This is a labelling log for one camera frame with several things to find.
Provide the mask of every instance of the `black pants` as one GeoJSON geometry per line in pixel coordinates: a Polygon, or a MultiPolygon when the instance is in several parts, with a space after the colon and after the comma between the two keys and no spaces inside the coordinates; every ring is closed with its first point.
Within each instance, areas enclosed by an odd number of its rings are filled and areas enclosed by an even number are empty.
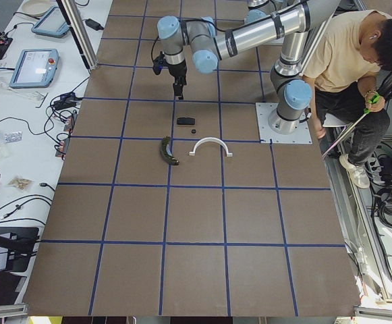
{"type": "MultiPolygon", "coordinates": [[[[330,113],[344,122],[355,122],[362,116],[365,100],[354,82],[341,92],[324,92],[316,90],[317,117],[325,121],[326,113],[330,113]]],[[[363,165],[383,139],[389,127],[389,115],[386,110],[369,113],[355,128],[349,162],[363,165]]]]}

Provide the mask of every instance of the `hand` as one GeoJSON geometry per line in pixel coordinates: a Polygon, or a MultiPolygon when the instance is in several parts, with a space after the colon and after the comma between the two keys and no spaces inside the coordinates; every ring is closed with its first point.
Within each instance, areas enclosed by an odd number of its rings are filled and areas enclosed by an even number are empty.
{"type": "Polygon", "coordinates": [[[365,100],[365,108],[367,108],[372,113],[376,113],[385,107],[385,103],[385,98],[380,96],[379,101],[376,103],[369,103],[367,100],[365,100]]]}
{"type": "Polygon", "coordinates": [[[314,129],[316,130],[317,139],[320,140],[323,136],[326,135],[326,130],[322,126],[322,122],[319,120],[319,118],[313,117],[313,116],[314,115],[311,116],[312,125],[314,126],[314,129]]]}

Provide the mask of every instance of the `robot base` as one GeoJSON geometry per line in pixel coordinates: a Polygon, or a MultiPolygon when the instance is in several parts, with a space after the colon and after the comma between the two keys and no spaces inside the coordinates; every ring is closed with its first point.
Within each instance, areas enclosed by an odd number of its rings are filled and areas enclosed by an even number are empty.
{"type": "Polygon", "coordinates": [[[269,144],[312,144],[310,130],[306,122],[298,124],[291,134],[277,133],[269,126],[269,115],[277,108],[277,103],[256,103],[258,133],[260,142],[269,144]]]}

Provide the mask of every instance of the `white curved handle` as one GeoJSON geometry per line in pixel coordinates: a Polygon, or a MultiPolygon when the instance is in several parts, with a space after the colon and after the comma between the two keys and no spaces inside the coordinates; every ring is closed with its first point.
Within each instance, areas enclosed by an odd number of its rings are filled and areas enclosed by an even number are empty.
{"type": "Polygon", "coordinates": [[[232,157],[232,156],[233,156],[233,153],[232,153],[232,152],[229,152],[229,149],[227,148],[227,145],[226,145],[222,140],[220,140],[219,138],[216,138],[216,137],[205,137],[205,138],[202,138],[201,140],[199,140],[199,141],[194,145],[193,151],[189,152],[188,154],[191,155],[191,156],[193,157],[194,155],[196,155],[196,149],[197,149],[201,144],[206,143],[206,142],[214,142],[214,143],[220,144],[220,145],[225,149],[225,154],[226,154],[228,157],[232,157]]]}

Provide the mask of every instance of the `white sneaker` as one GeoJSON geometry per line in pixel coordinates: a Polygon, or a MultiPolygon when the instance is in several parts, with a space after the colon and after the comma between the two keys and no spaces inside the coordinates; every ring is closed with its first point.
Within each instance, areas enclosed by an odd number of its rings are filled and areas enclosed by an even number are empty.
{"type": "Polygon", "coordinates": [[[358,167],[357,165],[351,164],[348,160],[348,154],[342,154],[339,157],[340,164],[347,170],[350,180],[354,183],[355,186],[367,189],[370,187],[370,179],[366,175],[366,171],[364,167],[358,167]]]}

